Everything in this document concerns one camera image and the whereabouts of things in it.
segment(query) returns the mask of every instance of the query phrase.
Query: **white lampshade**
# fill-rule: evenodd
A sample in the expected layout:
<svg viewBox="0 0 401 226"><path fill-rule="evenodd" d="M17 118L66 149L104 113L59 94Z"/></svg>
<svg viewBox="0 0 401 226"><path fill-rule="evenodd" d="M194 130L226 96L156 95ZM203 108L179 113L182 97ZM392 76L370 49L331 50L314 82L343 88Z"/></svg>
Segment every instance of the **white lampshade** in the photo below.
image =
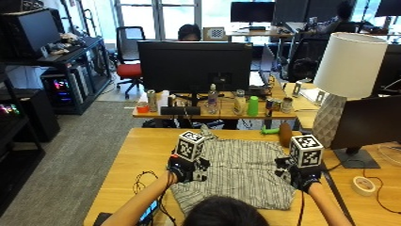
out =
<svg viewBox="0 0 401 226"><path fill-rule="evenodd" d="M331 34L314 84L338 96L371 96L387 48L387 41L374 36Z"/></svg>

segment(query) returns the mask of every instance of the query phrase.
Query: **hand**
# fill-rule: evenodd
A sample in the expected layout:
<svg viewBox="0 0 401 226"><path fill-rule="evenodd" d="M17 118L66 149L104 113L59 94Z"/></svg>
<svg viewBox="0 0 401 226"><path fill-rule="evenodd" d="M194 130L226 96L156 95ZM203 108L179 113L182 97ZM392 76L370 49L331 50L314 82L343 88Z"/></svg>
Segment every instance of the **hand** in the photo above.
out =
<svg viewBox="0 0 401 226"><path fill-rule="evenodd" d="M176 174L179 182L194 181L194 163L180 158L176 154L171 155L167 169Z"/></svg>
<svg viewBox="0 0 401 226"><path fill-rule="evenodd" d="M308 193L314 183L322 183L322 171L319 168L299 169L296 165L290 167L291 185Z"/></svg>

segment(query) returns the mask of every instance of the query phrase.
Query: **computer monitor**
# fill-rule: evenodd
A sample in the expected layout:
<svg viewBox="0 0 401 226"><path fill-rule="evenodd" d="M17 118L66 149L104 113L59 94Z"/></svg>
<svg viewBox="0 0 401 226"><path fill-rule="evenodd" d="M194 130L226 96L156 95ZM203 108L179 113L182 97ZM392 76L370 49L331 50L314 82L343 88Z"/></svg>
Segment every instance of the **computer monitor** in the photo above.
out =
<svg viewBox="0 0 401 226"><path fill-rule="evenodd" d="M388 45L388 50L382 63L376 82L374 85L372 96L379 94L401 94L401 45Z"/></svg>
<svg viewBox="0 0 401 226"><path fill-rule="evenodd" d="M275 2L232 2L231 22L272 22Z"/></svg>
<svg viewBox="0 0 401 226"><path fill-rule="evenodd" d="M250 88L252 43L144 40L138 49L144 87L192 93L192 105L211 84L219 91Z"/></svg>
<svg viewBox="0 0 401 226"><path fill-rule="evenodd" d="M382 0L375 16L401 16L401 1Z"/></svg>
<svg viewBox="0 0 401 226"><path fill-rule="evenodd" d="M401 95L347 102L331 143L346 168L380 168L362 147L401 140L400 103Z"/></svg>

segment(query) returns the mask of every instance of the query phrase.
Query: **cabinet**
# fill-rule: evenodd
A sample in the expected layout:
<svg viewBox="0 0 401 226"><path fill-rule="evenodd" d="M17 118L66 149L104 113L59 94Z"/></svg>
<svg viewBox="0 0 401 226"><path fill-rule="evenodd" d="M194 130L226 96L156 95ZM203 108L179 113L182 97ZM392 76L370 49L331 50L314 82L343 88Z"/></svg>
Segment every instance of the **cabinet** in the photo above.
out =
<svg viewBox="0 0 401 226"><path fill-rule="evenodd" d="M84 45L54 59L7 59L9 65L48 67L41 76L54 113L82 115L110 85L112 74L103 38L83 38Z"/></svg>
<svg viewBox="0 0 401 226"><path fill-rule="evenodd" d="M10 106L13 108L0 105L0 216L45 156L29 116L13 90L11 80L3 71L0 72L2 83L11 95ZM37 148L22 151L14 149L13 138L25 127L29 127Z"/></svg>

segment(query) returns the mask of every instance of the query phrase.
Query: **computer tower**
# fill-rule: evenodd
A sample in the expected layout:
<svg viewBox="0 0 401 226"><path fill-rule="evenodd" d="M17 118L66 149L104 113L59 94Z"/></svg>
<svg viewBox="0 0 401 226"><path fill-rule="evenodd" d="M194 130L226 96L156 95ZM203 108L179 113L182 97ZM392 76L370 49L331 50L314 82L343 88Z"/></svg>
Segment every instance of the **computer tower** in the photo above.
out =
<svg viewBox="0 0 401 226"><path fill-rule="evenodd" d="M60 131L60 125L54 114L54 109L42 89L15 89L15 95L21 100L23 110L31 120L39 141L50 142ZM11 96L6 90L0 89L0 103L9 103ZM14 141L31 142L33 134L25 128L14 138Z"/></svg>
<svg viewBox="0 0 401 226"><path fill-rule="evenodd" d="M54 16L47 9L0 15L5 34L18 57L42 57L41 48L60 41Z"/></svg>

